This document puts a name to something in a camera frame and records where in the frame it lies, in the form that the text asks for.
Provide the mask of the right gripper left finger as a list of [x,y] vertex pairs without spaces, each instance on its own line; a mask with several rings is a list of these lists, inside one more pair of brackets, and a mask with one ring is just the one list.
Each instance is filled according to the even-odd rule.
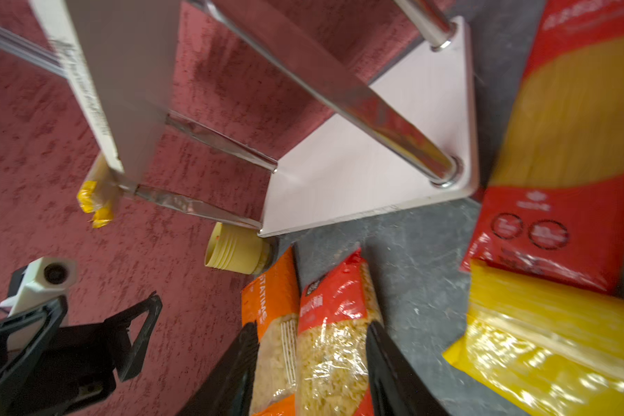
[[249,322],[178,415],[249,415],[258,349],[258,326]]

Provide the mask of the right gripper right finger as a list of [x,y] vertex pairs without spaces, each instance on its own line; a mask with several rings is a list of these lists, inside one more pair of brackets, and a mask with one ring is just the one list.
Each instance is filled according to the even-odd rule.
[[448,415],[380,322],[369,325],[366,352],[375,415]]

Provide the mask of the yellow spaghetti pack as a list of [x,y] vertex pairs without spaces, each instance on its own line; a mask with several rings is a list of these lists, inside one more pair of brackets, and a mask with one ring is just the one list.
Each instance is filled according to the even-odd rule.
[[103,153],[99,152],[76,196],[81,210],[92,216],[94,229],[102,228],[114,220],[121,197],[122,190],[114,172]]
[[443,357],[530,415],[624,415],[624,300],[471,263]]

